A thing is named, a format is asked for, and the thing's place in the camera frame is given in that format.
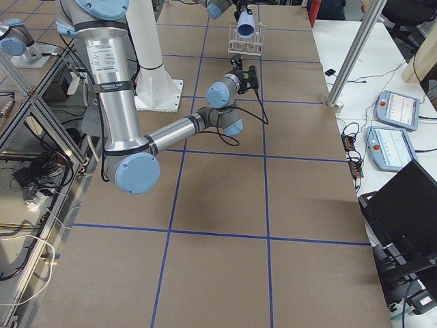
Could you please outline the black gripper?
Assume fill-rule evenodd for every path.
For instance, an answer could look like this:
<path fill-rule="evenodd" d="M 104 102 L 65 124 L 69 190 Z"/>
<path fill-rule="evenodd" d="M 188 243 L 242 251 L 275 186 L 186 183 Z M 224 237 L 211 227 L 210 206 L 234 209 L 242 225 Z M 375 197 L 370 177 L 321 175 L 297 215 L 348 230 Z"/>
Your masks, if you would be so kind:
<path fill-rule="evenodd" d="M 243 12 L 248 12 L 252 14 L 251 4 L 247 0 L 235 0 L 234 5 L 236 7 L 236 11 L 234 12 L 234 18 L 238 21 L 240 15 Z"/>
<path fill-rule="evenodd" d="M 255 73 L 253 70 L 249 69 L 247 71 L 237 70 L 235 76 L 238 78 L 238 94 L 245 94 L 249 90 L 253 89 L 255 85 Z"/>

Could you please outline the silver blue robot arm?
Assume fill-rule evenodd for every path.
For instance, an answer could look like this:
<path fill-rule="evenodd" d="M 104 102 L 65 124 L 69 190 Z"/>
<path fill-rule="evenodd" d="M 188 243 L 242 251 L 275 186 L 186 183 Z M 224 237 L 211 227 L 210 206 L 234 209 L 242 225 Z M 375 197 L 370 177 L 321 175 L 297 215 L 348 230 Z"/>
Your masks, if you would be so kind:
<path fill-rule="evenodd" d="M 248 5 L 251 4 L 250 1 L 244 0 L 197 0 L 197 3 L 205 7 L 208 15 L 213 19 L 220 18 L 225 11 L 234 5 L 236 7 L 234 18 L 236 20 L 240 18 L 244 9 L 247 9 Z"/>
<path fill-rule="evenodd" d="M 207 91 L 207 107 L 149 135 L 139 126 L 141 109 L 176 109 L 183 82 L 163 66 L 152 4 L 148 1 L 57 1 L 61 36 L 82 40 L 97 96 L 105 139 L 101 175 L 121 191 L 142 194 L 160 177 L 159 152 L 215 127 L 234 138 L 242 132 L 236 94 L 256 90 L 256 69 L 242 58 Z"/>

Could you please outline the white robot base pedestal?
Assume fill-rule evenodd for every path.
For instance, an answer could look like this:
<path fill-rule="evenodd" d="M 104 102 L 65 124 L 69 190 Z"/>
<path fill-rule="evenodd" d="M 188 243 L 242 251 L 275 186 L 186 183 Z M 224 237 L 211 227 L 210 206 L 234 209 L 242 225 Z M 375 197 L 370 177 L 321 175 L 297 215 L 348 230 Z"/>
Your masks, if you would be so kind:
<path fill-rule="evenodd" d="M 126 20 L 140 66 L 135 88 L 137 110 L 176 112 L 184 82 L 172 79 L 165 70 L 152 2 L 130 1 Z"/>

